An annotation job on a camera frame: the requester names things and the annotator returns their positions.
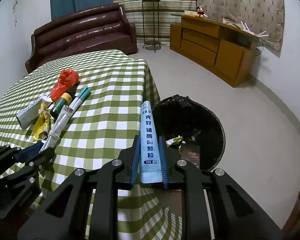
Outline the mickey mouse toy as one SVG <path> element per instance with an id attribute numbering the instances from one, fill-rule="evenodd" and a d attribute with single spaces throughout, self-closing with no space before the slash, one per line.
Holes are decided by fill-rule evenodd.
<path id="1" fill-rule="evenodd" d="M 202 7 L 197 7 L 196 8 L 196 17 L 205 17 L 208 18 L 208 12 L 206 9 Z"/>

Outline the red plastic bag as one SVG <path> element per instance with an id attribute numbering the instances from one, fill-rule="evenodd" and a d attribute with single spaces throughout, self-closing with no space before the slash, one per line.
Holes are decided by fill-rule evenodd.
<path id="1" fill-rule="evenodd" d="M 57 102 L 58 99 L 64 94 L 67 90 L 74 87 L 75 84 L 79 82 L 79 74 L 72 70 L 66 69 L 61 71 L 57 83 L 51 90 L 51 99 L 53 102 Z"/>

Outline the beige quilted curtain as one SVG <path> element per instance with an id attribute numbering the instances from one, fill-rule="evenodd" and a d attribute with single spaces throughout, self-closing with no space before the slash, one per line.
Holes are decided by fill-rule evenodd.
<path id="1" fill-rule="evenodd" d="M 197 0 L 206 9 L 208 18 L 222 22 L 223 17 L 236 23 L 245 22 L 256 34 L 266 31 L 262 44 L 271 52 L 280 54 L 285 26 L 284 0 Z"/>

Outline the white milk powder box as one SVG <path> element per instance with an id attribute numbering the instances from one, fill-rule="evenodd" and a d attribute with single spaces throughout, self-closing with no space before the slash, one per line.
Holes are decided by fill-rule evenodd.
<path id="1" fill-rule="evenodd" d="M 36 100 L 32 101 L 27 107 L 20 110 L 16 114 L 16 119 L 23 131 L 27 130 L 33 121 L 38 118 L 38 111 L 42 103 L 46 104 L 47 107 L 52 104 L 50 92 L 47 92 Z"/>

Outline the small box on cabinet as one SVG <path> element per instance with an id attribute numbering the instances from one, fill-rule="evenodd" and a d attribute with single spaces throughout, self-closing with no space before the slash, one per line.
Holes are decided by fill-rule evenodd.
<path id="1" fill-rule="evenodd" d="M 185 10 L 184 15 L 196 17 L 197 12 L 196 11 Z"/>

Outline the light blue sachet packet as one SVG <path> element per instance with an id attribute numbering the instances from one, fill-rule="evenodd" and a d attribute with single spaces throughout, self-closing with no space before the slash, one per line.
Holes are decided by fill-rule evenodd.
<path id="1" fill-rule="evenodd" d="M 162 182 L 162 171 L 159 145 L 149 101 L 145 101 L 141 105 L 140 138 L 140 181 L 143 184 L 160 183 Z"/>

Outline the yellow wrapper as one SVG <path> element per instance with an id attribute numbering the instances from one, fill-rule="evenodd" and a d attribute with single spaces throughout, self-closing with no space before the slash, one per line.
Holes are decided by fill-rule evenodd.
<path id="1" fill-rule="evenodd" d="M 32 136 L 33 142 L 46 140 L 51 128 L 51 124 L 50 124 L 51 115 L 47 108 L 46 103 L 40 104 L 38 114 L 39 116 L 33 129 L 33 136 Z"/>

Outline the black metal plant stand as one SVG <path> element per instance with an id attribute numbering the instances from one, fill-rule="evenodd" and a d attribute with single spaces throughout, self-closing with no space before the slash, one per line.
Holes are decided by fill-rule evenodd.
<path id="1" fill-rule="evenodd" d="M 151 15 L 150 29 L 152 36 L 146 39 L 146 21 L 145 21 L 145 3 L 149 3 L 152 7 L 148 9 Z M 160 0 L 142 0 L 142 30 L 143 30 L 143 48 L 152 47 L 153 51 L 157 52 L 157 47 L 161 48 L 160 42 Z"/>

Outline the green bottle yellow label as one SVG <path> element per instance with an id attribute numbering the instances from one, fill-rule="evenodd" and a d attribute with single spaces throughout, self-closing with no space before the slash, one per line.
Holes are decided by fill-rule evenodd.
<path id="1" fill-rule="evenodd" d="M 63 106 L 68 106 L 75 98 L 76 88 L 70 88 L 54 104 L 53 108 L 50 111 L 50 115 L 56 120 L 63 108 Z"/>

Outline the teal white tube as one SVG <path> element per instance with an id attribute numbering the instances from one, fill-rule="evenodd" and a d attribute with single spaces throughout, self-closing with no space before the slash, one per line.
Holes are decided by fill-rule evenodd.
<path id="1" fill-rule="evenodd" d="M 63 106 L 61 112 L 56 119 L 54 125 L 52 126 L 49 136 L 46 142 L 43 144 L 40 152 L 46 150 L 47 148 L 55 148 L 56 144 L 60 141 L 60 136 L 62 130 L 65 128 L 68 121 L 74 115 L 75 111 L 79 108 L 79 106 L 83 103 L 83 101 L 90 95 L 91 89 L 88 86 L 85 86 L 78 96 L 74 98 L 74 100 L 68 106 Z"/>

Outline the black trash bin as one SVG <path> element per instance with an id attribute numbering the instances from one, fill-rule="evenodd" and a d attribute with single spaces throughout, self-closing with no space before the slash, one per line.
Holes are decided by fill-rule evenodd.
<path id="1" fill-rule="evenodd" d="M 188 96 L 170 96 L 153 107 L 157 136 L 166 140 L 178 136 L 199 150 L 199 168 L 213 170 L 225 151 L 225 132 L 218 117 Z"/>

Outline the dark cigarette pack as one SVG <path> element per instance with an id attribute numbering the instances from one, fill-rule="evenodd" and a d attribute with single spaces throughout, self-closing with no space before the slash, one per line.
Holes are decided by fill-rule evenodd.
<path id="1" fill-rule="evenodd" d="M 193 144 L 182 144 L 179 153 L 182 159 L 200 168 L 200 147 Z"/>

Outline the wooden cabinet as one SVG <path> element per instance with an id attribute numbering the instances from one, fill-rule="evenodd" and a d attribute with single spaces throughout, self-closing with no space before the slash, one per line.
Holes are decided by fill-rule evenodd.
<path id="1" fill-rule="evenodd" d="M 259 38 L 240 28 L 203 17 L 179 15 L 170 25 L 170 49 L 199 64 L 231 87 L 244 83 Z"/>

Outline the striped curtain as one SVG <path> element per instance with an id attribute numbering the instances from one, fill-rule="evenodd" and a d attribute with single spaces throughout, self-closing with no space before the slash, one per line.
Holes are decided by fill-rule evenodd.
<path id="1" fill-rule="evenodd" d="M 127 19 L 135 24 L 137 44 L 143 44 L 142 30 L 142 0 L 113 0 L 124 6 Z M 170 25 L 180 24 L 181 19 L 176 14 L 182 14 L 185 10 L 194 10 L 196 0 L 160 0 L 160 42 L 162 45 L 169 45 Z M 150 29 L 151 15 L 148 12 L 152 6 L 145 3 L 146 39 L 152 36 Z"/>

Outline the white wifi router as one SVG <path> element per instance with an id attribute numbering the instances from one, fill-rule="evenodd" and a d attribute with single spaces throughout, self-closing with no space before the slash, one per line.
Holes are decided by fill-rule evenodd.
<path id="1" fill-rule="evenodd" d="M 248 27 L 248 25 L 243 22 L 240 21 L 239 23 L 236 23 L 232 18 L 228 18 L 228 17 L 223 17 L 222 18 L 222 23 L 227 24 L 229 26 L 232 26 L 234 28 L 240 29 L 242 31 L 245 31 L 247 33 L 250 33 L 251 35 L 257 36 L 257 37 L 268 37 L 269 34 L 266 31 L 262 31 L 259 34 L 256 34 L 252 31 L 251 28 Z"/>

